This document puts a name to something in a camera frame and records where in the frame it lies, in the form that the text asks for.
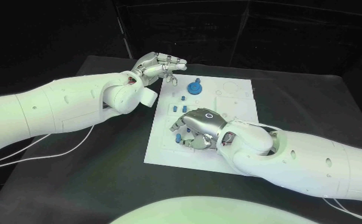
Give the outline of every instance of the blue object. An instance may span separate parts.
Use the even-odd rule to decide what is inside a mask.
[[[192,95],[197,95],[202,92],[200,79],[197,78],[193,83],[187,85],[187,92]]]
[[[176,134],[176,143],[179,144],[180,141],[182,141],[182,135],[177,133]]]

